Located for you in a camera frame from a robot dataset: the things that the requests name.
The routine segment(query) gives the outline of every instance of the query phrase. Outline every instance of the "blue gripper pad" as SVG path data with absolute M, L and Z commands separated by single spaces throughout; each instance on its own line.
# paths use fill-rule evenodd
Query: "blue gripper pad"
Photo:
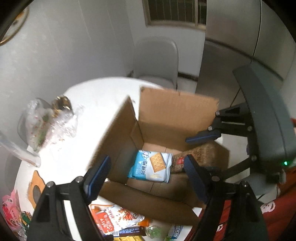
M 199 166 L 192 155 L 184 158 L 184 169 L 198 199 L 207 203 L 211 188 L 210 173 L 204 167 Z
M 83 190 L 86 195 L 87 204 L 96 200 L 104 184 L 105 179 L 111 169 L 111 159 L 106 156 L 87 171 L 83 184 Z
M 205 131 L 200 131 L 199 133 L 197 133 L 196 136 L 187 137 L 185 141 L 188 144 L 203 144 L 206 142 L 214 141 L 219 137 L 221 137 L 220 130 L 218 129 L 214 129 L 212 131 L 205 130 Z

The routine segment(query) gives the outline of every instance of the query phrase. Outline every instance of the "clear plastic bag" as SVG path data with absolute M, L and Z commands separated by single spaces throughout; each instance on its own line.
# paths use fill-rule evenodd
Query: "clear plastic bag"
M 54 105 L 53 109 L 45 109 L 39 99 L 32 100 L 28 104 L 26 118 L 26 135 L 28 144 L 35 152 L 38 152 L 41 147 L 46 147 L 49 144 L 61 144 L 66 138 L 76 136 L 78 117 L 83 112 L 84 108 L 79 106 L 75 111 L 67 97 L 58 97 L 57 101 L 67 100 L 71 108 L 59 108 Z
M 0 146 L 4 146 L 11 154 L 35 167 L 40 167 L 41 165 L 40 157 L 37 156 L 36 153 L 28 152 L 22 147 L 19 147 L 15 143 L 11 142 L 1 131 Z
M 22 224 L 20 204 L 15 190 L 11 192 L 10 196 L 5 195 L 2 197 L 2 211 L 4 214 L 3 217 L 5 218 L 9 228 L 14 232 L 20 241 L 26 241 L 27 234 Z
M 48 129 L 44 146 L 50 144 L 60 144 L 66 138 L 76 136 L 78 117 L 83 112 L 84 108 L 79 106 L 74 112 L 63 110 L 59 112 L 56 118 L 53 118 Z
M 29 146 L 39 151 L 45 141 L 47 131 L 53 118 L 52 109 L 45 109 L 39 99 L 30 101 L 27 107 L 25 122 L 26 136 Z

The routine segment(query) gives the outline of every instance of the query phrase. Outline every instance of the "pink package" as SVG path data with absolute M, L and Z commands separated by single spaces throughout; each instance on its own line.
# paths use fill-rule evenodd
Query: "pink package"
M 2 209 L 6 218 L 6 222 L 11 228 L 12 231 L 18 231 L 20 229 L 19 226 L 19 218 L 20 218 L 20 208 L 17 202 L 15 191 L 13 190 L 11 195 L 5 195 L 3 198 Z

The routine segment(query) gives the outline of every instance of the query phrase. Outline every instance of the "cracker image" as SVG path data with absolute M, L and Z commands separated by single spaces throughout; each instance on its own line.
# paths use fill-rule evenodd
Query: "cracker image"
M 165 169 L 165 161 L 160 152 L 150 157 L 150 161 L 154 172 L 159 172 Z

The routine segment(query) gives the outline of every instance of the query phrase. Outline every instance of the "window frame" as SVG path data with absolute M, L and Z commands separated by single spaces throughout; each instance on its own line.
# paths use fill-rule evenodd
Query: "window frame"
M 142 0 L 144 18 L 146 27 L 148 26 L 171 26 L 171 27 L 184 27 L 199 30 L 206 30 L 206 25 L 198 23 L 198 0 L 195 0 L 195 23 L 175 20 L 151 20 L 148 0 Z

